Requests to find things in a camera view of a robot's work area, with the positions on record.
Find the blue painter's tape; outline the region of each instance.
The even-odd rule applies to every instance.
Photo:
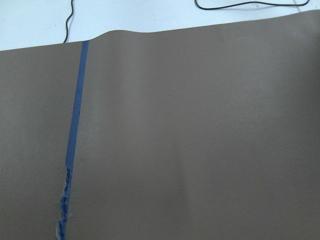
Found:
[[[71,192],[71,181],[74,169],[74,159],[78,135],[78,125],[80,118],[80,109],[82,101],[82,92],[85,81],[86,62],[88,54],[89,41],[82,42],[82,50],[79,64],[78,79],[76,82],[72,119],[70,125],[68,146],[66,149],[65,166],[66,166],[66,178],[63,194],[60,200],[61,219],[58,222],[56,236],[59,240],[66,239],[66,226],[68,220],[69,198]]]

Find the black cable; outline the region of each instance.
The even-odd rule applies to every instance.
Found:
[[[70,14],[70,16],[68,16],[68,18],[67,18],[66,21],[65,21],[66,34],[65,34],[65,39],[64,39],[64,41],[63,41],[64,44],[67,42],[68,36],[69,36],[68,22],[69,22],[70,18],[71,18],[71,17],[73,16],[73,14],[74,14],[74,0],[71,0],[71,9],[72,9],[71,14]]]
[[[203,7],[199,5],[198,0],[194,0],[194,3],[198,8],[202,10],[219,10],[219,9],[226,9],[226,8],[232,8],[235,6],[245,5],[245,4],[264,4],[264,5],[277,6],[277,7],[301,7],[301,6],[307,5],[309,1],[310,0],[307,0],[306,2],[301,4],[278,4],[278,3],[270,3],[270,2],[263,2],[263,1],[247,1],[247,2],[241,2],[241,3],[236,3],[232,5],[226,5],[226,6],[219,6],[219,7]]]

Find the blue tape strip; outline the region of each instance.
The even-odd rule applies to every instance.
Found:
[[[70,198],[70,192],[71,192],[72,173],[74,169],[74,159],[75,159],[78,125],[79,125],[79,118],[80,118],[82,92],[84,88],[88,47],[89,47],[89,41],[83,41],[80,64],[79,64],[78,79],[76,82],[68,146],[66,149],[66,156],[65,156],[66,178],[65,178],[65,186],[64,186],[63,194],[60,200],[61,220],[58,222],[57,232],[56,232],[56,236],[59,240],[66,239],[66,226],[67,226],[67,220],[68,220],[69,198]]]

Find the black wire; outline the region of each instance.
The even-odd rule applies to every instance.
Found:
[[[68,40],[68,36],[69,36],[69,29],[68,29],[68,22],[70,20],[70,18],[73,16],[74,14],[74,0],[71,0],[71,14],[70,16],[68,16],[68,18],[65,20],[65,30],[66,30],[66,34],[65,34],[65,39],[63,41],[63,43],[65,44]]]
[[[198,8],[202,10],[219,10],[219,9],[226,9],[226,8],[232,8],[235,6],[245,5],[245,4],[264,4],[264,5],[277,6],[277,7],[301,7],[301,6],[307,5],[309,1],[310,0],[307,0],[306,2],[301,4],[278,4],[278,3],[270,3],[270,2],[263,2],[263,1],[247,1],[247,2],[241,2],[241,3],[236,3],[232,5],[226,5],[226,6],[219,6],[219,7],[203,7],[199,5],[198,0],[194,0],[194,3]]]

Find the white surface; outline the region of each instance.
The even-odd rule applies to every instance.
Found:
[[[305,0],[281,0],[281,3]],[[206,7],[239,3],[240,0],[199,0]],[[74,0],[74,16],[68,42],[93,39],[112,30],[158,32],[214,24],[267,19],[319,9],[320,0],[303,7],[244,5],[205,11],[194,0]],[[1,0],[0,50],[62,43],[69,0]]]

